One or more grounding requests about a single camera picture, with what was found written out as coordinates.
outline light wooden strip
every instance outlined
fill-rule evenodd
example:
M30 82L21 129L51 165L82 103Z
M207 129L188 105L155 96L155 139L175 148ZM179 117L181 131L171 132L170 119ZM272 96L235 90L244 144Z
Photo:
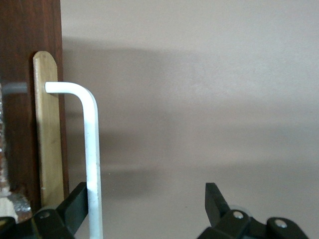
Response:
M57 81L53 57L39 51L33 57L35 111L40 160L41 204L60 204L63 199L63 174L58 95L45 91L45 82Z

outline wall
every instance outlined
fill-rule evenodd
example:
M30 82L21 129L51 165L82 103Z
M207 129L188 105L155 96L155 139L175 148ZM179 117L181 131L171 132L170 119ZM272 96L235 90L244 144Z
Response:
M196 238L206 182L262 223L319 234L318 1L61 9L64 79L99 106L108 238ZM85 180L82 111L73 97L66 109L72 188Z

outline gray wall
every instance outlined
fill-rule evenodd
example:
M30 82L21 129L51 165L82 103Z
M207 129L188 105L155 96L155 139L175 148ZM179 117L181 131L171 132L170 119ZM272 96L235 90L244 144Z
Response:
M105 235L196 238L205 182L319 234L319 1L62 0L65 80L100 114ZM82 111L66 97L71 188ZM79 238L87 238L87 225Z

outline dark wooden panel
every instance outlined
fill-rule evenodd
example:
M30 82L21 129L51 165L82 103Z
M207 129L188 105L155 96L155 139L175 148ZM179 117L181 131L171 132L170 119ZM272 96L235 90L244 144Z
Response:
M24 192L34 211L40 207L32 67L37 51L51 53L62 81L60 1L0 0L0 82L8 176L11 187ZM60 104L64 184L68 194L63 99Z

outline white curved handle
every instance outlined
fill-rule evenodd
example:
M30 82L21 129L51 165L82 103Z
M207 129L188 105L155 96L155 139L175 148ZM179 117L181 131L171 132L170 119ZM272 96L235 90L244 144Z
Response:
M99 123L95 98L86 88L69 82L46 82L45 90L47 93L73 94L81 100L84 117L90 239L103 239Z

